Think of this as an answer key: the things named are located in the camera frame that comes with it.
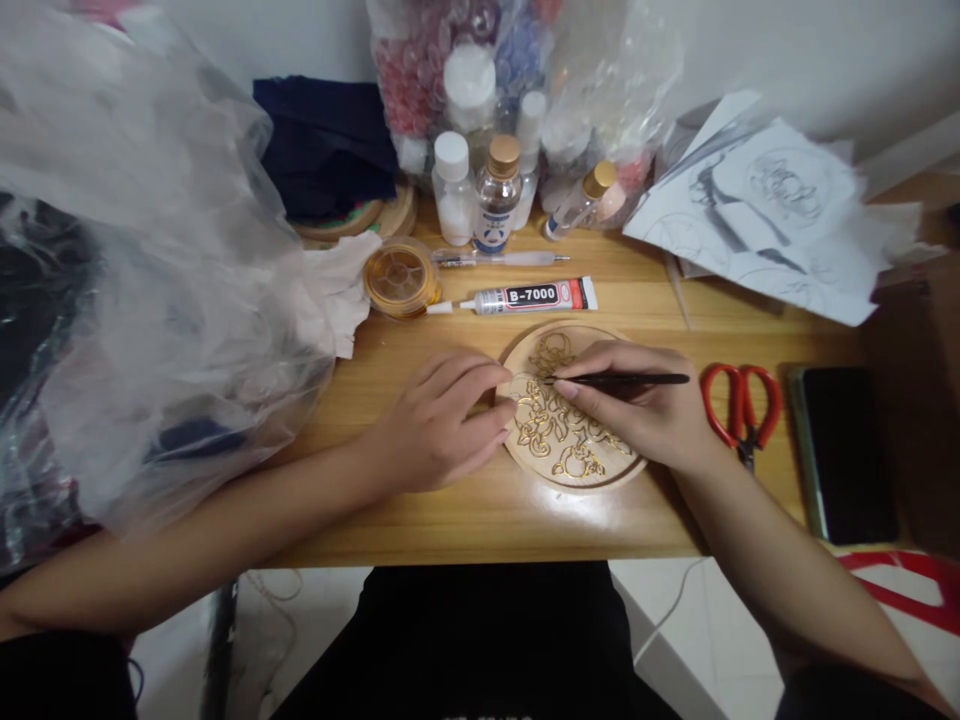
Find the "red scissors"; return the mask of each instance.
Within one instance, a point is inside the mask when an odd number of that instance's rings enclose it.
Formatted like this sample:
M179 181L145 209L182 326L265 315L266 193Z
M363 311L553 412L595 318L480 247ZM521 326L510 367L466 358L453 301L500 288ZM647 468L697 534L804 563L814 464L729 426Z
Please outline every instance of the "red scissors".
M717 419L710 402L710 389L713 381L720 373L730 377L730 425L724 427ZM750 396L750 376L756 375L767 391L767 414L760 427L757 427L757 416L753 410L753 399ZM745 367L742 370L732 365L714 365L707 370L700 384L703 391L703 402L707 408L707 420L710 427L720 436L727 445L736 448L740 462L753 472L754 450L766 447L767 441L773 435L774 428L783 412L783 396L780 394L780 384L767 370L759 367Z

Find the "person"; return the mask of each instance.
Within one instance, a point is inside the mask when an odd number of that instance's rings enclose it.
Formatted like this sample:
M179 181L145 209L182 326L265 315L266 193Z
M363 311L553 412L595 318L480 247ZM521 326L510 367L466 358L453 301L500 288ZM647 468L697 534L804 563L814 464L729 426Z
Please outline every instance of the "person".
M626 342L595 344L557 374L604 371L695 374L674 352ZM0 592L3 716L134 717L122 638L338 518L482 467L517 408L470 411L510 377L477 353L437 356L355 441L233 482L149 539L101 532L18 578ZM877 603L711 432L696 383L629 401L556 389L671 468L777 652L778 717L957 717ZM375 569L354 618L275 717L676 715L634 673L606 563L561 563Z

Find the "scissor handle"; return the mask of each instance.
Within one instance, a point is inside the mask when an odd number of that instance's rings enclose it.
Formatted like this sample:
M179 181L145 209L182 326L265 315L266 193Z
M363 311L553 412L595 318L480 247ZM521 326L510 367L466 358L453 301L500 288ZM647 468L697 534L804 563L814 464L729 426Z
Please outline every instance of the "scissor handle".
M713 410L713 403L710 402L710 389L713 386L713 381L722 372L730 377L729 430L717 418L717 414ZM700 382L700 390L703 393L703 404L707 410L707 422L710 423L710 427L727 445L732 448L739 447L740 441L743 439L744 395L747 390L740 371L733 365L713 365L703 376L703 380Z
M740 377L743 382L743 413L747 427L757 427L757 414L753 409L753 399L750 397L751 375L760 378L760 382L767 391L767 414L763 418L760 429L757 430L756 438L757 447L763 450L783 412L783 396L780 394L780 383L769 371L755 366L743 368L740 371Z

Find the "wooden table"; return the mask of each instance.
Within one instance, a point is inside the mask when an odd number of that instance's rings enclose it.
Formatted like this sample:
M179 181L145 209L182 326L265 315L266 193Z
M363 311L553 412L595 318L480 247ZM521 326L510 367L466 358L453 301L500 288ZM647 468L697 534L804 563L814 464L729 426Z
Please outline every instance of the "wooden table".
M534 215L509 250L551 249L571 262L549 268L443 271L444 299L474 291L580 275L596 283L595 313L479 317L471 312L399 324L372 314L357 330L352 360L340 361L329 389L300 437L272 464L289 462L358 434L393 402L408 375L430 355L476 348L503 359L505 349L547 320L580 318L614 327L638 343L676 348L700 367L723 361L755 364L781 381L792 364L853 365L863 361L855 330L802 310L771 311L770 302L719 279L683 283L694 330L688 331L659 249L622 236L575 231L548 243ZM444 247L432 202L426 199L415 237ZM717 407L725 396L715 398ZM760 481L793 517L806 524L789 413L767 449L757 453ZM270 563L281 567L525 562L699 554L686 508L663 468L595 495L569 495L527 477L506 451L482 471L437 493L394 498L289 548Z

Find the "hand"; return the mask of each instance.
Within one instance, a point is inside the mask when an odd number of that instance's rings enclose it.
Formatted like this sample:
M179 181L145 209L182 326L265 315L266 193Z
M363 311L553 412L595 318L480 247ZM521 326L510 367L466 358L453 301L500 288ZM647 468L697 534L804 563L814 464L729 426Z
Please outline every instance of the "hand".
M672 350L602 341L587 348L572 365L558 370L556 376L607 371L684 373L692 382L647 386L627 402L572 382L557 382L554 389L638 453L674 470L696 472L719 455L730 455L707 424L697 369L687 358Z
M513 400L467 418L480 396L513 373L475 352L431 358L394 408L355 441L390 494L437 490L486 465L507 439Z

